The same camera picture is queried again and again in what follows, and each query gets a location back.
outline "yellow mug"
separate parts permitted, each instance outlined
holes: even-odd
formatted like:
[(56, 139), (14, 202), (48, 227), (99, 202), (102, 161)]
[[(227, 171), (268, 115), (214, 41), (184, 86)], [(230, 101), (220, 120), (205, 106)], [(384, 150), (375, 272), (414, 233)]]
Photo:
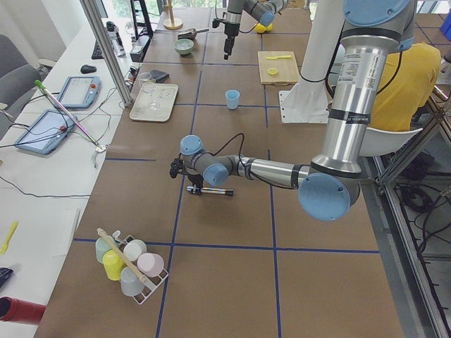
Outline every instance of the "yellow mug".
[(125, 267), (124, 261), (113, 250), (109, 250), (102, 258), (106, 276), (110, 280), (120, 280), (122, 269)]

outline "blue tablet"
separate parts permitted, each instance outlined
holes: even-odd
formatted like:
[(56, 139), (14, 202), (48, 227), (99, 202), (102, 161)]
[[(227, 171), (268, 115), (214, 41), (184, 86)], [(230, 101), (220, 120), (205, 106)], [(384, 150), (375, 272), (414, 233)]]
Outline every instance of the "blue tablet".
[(86, 109), (92, 105), (100, 90), (98, 76), (70, 76), (58, 95), (68, 109)]
[(26, 132), (18, 138), (16, 148), (47, 155), (54, 150), (75, 123), (63, 113), (47, 109)]

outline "red cylinder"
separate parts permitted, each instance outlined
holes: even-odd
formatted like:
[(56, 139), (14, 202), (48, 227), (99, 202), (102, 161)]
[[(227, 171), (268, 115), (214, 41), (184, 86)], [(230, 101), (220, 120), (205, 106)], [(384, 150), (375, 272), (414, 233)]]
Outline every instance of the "red cylinder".
[(0, 298), (0, 320), (38, 325), (46, 306), (11, 297)]

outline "yellow shirt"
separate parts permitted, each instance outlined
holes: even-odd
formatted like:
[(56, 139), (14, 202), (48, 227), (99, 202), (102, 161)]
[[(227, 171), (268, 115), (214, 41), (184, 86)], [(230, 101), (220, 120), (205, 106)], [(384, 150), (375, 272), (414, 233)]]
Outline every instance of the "yellow shirt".
[[(399, 54), (387, 57), (379, 89), (395, 73), (399, 57)], [(440, 51), (428, 44), (413, 44), (404, 51), (398, 74), (374, 101), (369, 127), (391, 132), (410, 130), (412, 116), (431, 95), (440, 62)]]

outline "brown table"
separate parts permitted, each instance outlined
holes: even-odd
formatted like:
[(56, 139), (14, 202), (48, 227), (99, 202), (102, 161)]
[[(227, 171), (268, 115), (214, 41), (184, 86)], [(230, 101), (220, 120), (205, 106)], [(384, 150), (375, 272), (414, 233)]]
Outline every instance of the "brown table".
[[(214, 10), (175, 15), (200, 29)], [(242, 29), (252, 25), (244, 15)], [(199, 34), (186, 57), (170, 48), (177, 32), (155, 33), (141, 71), (166, 71), (179, 86), (171, 119), (137, 123), (125, 109), (36, 338), (403, 337), (362, 196), (345, 217), (322, 223), (296, 191), (231, 177), (232, 198), (192, 196), (186, 179), (168, 174), (190, 133), (215, 151), (244, 132), (246, 155), (310, 162), (325, 125), (282, 124), (277, 95), (287, 87), (260, 85), (257, 65), (260, 50), (293, 50), (301, 65), (310, 29), (307, 12), (288, 9), (271, 34), (241, 34), (229, 61), (223, 28)], [(225, 106), (230, 88), (242, 95), (235, 111)], [(164, 257), (169, 279), (143, 305), (96, 262), (98, 227)]]

